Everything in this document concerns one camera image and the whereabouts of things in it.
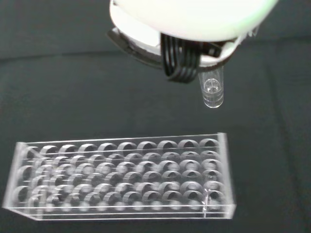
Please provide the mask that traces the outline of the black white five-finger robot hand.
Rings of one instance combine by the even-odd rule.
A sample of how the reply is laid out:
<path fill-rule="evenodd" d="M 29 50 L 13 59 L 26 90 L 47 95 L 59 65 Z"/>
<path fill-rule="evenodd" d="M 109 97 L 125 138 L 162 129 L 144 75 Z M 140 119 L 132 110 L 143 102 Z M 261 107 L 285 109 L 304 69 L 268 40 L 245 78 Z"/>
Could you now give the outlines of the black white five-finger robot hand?
<path fill-rule="evenodd" d="M 275 0 L 112 0 L 107 37 L 137 61 L 190 83 L 224 66 L 277 5 Z"/>

